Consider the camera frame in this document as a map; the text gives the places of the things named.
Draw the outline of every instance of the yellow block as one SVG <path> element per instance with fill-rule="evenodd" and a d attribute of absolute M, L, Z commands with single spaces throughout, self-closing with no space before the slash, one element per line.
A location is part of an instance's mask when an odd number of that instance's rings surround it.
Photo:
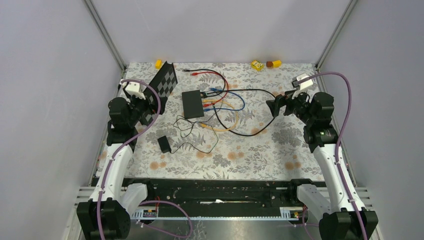
<path fill-rule="evenodd" d="M 253 69 L 255 69 L 257 71 L 260 71 L 264 68 L 264 65 L 262 63 L 260 63 L 259 61 L 256 61 L 256 60 L 252 61 L 250 63 L 250 65 L 252 66 Z"/>
<path fill-rule="evenodd" d="M 273 61 L 272 62 L 272 67 L 273 68 L 278 68 L 279 66 L 281 66 L 281 61 L 277 60 L 277 61 Z"/>
<path fill-rule="evenodd" d="M 154 65 L 154 67 L 156 68 L 156 69 L 160 69 L 161 68 L 161 66 L 162 66 L 162 60 L 157 60 L 156 61 L 156 64 Z"/>

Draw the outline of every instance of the checkered board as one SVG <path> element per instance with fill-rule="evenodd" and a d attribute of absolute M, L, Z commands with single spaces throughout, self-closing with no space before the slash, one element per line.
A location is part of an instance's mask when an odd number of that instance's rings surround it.
<path fill-rule="evenodd" d="M 170 96 L 174 88 L 177 86 L 177 83 L 178 81 L 177 75 L 175 73 L 174 64 L 169 64 L 168 62 L 165 62 L 163 64 L 163 66 L 159 69 L 159 71 L 149 83 L 149 86 L 151 86 L 159 94 L 163 108 L 168 100 L 168 97 Z M 156 97 L 152 93 L 152 91 L 150 91 L 150 89 L 145 89 L 143 93 L 146 96 L 146 99 L 148 100 L 149 104 L 153 106 L 153 109 L 156 109 L 158 104 L 156 102 Z M 152 120 L 153 113 L 146 111 L 141 116 L 140 122 L 143 125 L 148 125 L 152 122 Z"/>

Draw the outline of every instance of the yellow cable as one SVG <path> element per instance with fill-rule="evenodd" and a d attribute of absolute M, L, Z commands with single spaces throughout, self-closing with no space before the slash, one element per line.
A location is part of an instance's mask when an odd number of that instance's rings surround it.
<path fill-rule="evenodd" d="M 216 100 L 204 100 L 203 101 L 203 103 L 210 103 L 210 102 L 215 102 Z M 232 109 L 235 109 L 234 107 L 233 107 L 233 105 L 231 105 L 231 104 L 229 104 L 228 102 L 226 102 L 226 101 L 221 101 L 221 103 L 223 103 L 223 104 L 226 104 L 226 105 L 228 105 L 230 108 L 232 108 Z M 216 131 L 216 132 L 226 132 L 226 131 L 230 131 L 230 130 L 232 130 L 232 129 L 234 129 L 235 127 L 236 127 L 236 125 L 237 125 L 237 123 L 239 122 L 239 114 L 237 113 L 237 111 L 235 111 L 235 123 L 234 123 L 234 125 L 232 125 L 230 128 L 228 128 L 228 129 L 216 129 L 216 128 L 213 128 L 213 127 L 210 127 L 210 126 L 208 126 L 208 125 L 206 125 L 206 124 L 204 124 L 204 123 L 200 123 L 200 126 L 202 126 L 202 127 L 204 127 L 204 128 L 207 128 L 207 129 L 212 129 L 212 130 L 214 130 L 214 131 Z"/>

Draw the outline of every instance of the floral tablecloth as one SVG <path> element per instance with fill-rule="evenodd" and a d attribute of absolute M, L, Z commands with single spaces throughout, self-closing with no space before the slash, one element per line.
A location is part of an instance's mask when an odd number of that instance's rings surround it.
<path fill-rule="evenodd" d="M 169 97 L 165 112 L 156 124 L 140 136 L 132 159 L 129 161 L 127 178 L 178 178 L 178 179 L 230 179 L 230 180 L 283 180 L 309 178 L 322 181 L 321 169 L 303 140 L 304 124 L 293 115 L 283 116 L 280 110 L 274 122 L 260 134 L 252 137 L 238 136 L 230 132 L 217 132 L 219 141 L 210 153 L 217 138 L 210 129 L 195 125 L 192 133 L 181 138 L 180 130 L 173 127 L 177 115 L 183 115 L 181 93 L 191 90 L 206 91 L 209 88 L 221 89 L 223 80 L 215 74 L 191 76 L 183 69 L 213 69 L 222 73 L 230 84 L 230 89 L 265 89 L 274 95 L 292 90 L 293 77 L 307 73 L 313 74 L 311 64 L 283 64 L 279 68 L 264 68 L 256 71 L 250 63 L 175 63 L 178 84 Z M 135 78 L 149 83 L 157 73 L 154 63 L 131 63 L 126 78 Z M 308 91 L 312 96 L 318 91 L 315 86 Z M 271 119 L 265 101 L 273 97 L 261 91 L 238 91 L 246 103 L 239 111 L 239 123 L 234 129 L 242 134 L 253 134 L 262 129 Z M 239 98 L 228 94 L 225 100 L 235 108 L 242 107 Z M 207 120 L 214 111 L 205 113 L 201 120 Z M 234 112 L 221 110 L 220 119 L 232 126 Z M 216 117 L 208 124 L 222 129 Z M 140 131 L 145 126 L 138 125 Z M 181 144 L 189 142 L 202 150 L 200 152 L 189 144 L 183 145 L 176 153 L 163 154 L 158 138 L 167 136 L 172 151 Z M 96 176 L 99 177 L 106 160 L 106 147 L 98 157 Z"/>

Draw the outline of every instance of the gray wall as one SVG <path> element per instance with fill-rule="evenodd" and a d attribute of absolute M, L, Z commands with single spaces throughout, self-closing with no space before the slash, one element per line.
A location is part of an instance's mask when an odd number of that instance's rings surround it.
<path fill-rule="evenodd" d="M 82 0 L 0 3 L 0 239 L 60 239 L 120 70 Z"/>
<path fill-rule="evenodd" d="M 127 63 L 314 63 L 349 0 L 93 2 Z"/>
<path fill-rule="evenodd" d="M 424 1 L 359 1 L 322 71 L 344 73 L 353 94 L 344 136 L 356 179 L 367 186 L 382 234 L 422 239 Z M 325 77 L 336 117 L 346 86 Z"/>

